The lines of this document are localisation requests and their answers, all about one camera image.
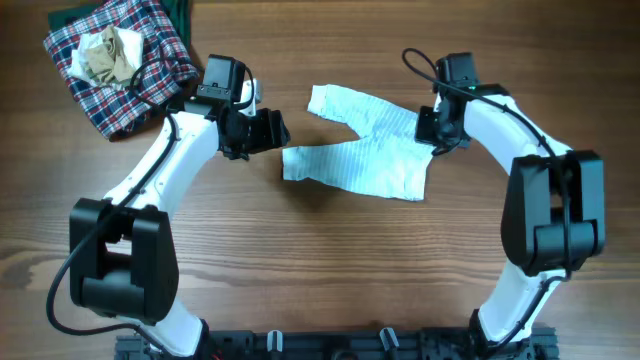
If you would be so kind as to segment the light blue striped baby pants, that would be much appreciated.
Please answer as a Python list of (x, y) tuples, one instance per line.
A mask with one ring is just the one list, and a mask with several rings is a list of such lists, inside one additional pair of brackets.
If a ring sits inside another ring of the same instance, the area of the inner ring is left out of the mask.
[(414, 140), (418, 115), (384, 99), (327, 84), (307, 111), (353, 130), (355, 141), (282, 151), (283, 178), (312, 179), (357, 194), (422, 201), (434, 148)]

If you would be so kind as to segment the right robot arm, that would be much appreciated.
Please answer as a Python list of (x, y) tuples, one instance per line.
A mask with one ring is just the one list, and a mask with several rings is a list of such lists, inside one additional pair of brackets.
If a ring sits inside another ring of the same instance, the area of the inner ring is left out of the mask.
[(534, 322), (554, 290), (606, 244), (604, 163), (524, 115), (499, 84), (479, 81), (471, 53), (428, 63), (437, 99), (415, 139), (438, 157), (479, 142), (509, 179), (500, 223), (507, 257), (488, 299), (465, 328), (379, 333), (388, 359), (556, 359), (557, 335)]

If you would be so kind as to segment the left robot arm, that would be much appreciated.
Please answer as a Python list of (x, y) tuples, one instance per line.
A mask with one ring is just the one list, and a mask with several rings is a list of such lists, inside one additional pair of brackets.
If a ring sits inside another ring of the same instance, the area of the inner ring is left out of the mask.
[(101, 200), (81, 198), (69, 218), (69, 255), (46, 300), (59, 331), (122, 329), (118, 359), (210, 359), (209, 327), (177, 298), (170, 220), (194, 177), (216, 154), (230, 160), (281, 148), (282, 115), (259, 108), (244, 63), (210, 55), (203, 81), (165, 108), (162, 132), (128, 177)]

